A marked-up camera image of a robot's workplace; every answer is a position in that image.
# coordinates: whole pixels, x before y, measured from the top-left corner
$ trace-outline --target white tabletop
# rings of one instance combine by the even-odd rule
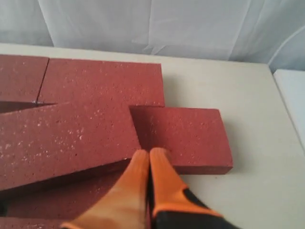
[[[0,44],[0,53],[158,62],[167,106],[218,108],[234,168],[183,176],[207,205],[244,229],[305,225],[305,157],[267,65]]]
[[[305,72],[279,69],[274,78],[305,149]]]

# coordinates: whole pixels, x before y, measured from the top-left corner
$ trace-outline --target table surface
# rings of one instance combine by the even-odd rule
[[[162,64],[167,106],[218,108],[232,149],[227,175],[182,176],[207,205],[244,229],[305,225],[305,157],[267,65],[0,44],[22,54]]]
[[[305,72],[279,69],[274,78],[305,149]]]

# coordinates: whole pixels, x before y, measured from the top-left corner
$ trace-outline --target white curtain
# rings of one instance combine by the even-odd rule
[[[0,0],[0,42],[305,70],[305,0]]]

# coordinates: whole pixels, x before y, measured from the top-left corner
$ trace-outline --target white backdrop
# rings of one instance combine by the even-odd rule
[[[0,0],[0,42],[305,70],[305,0]]]

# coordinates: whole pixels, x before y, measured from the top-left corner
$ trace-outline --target white table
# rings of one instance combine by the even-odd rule
[[[162,63],[167,106],[218,108],[233,152],[223,176],[183,176],[244,229],[303,228],[305,157],[267,65],[0,44],[0,53]]]
[[[305,149],[305,72],[279,69],[274,78]]]

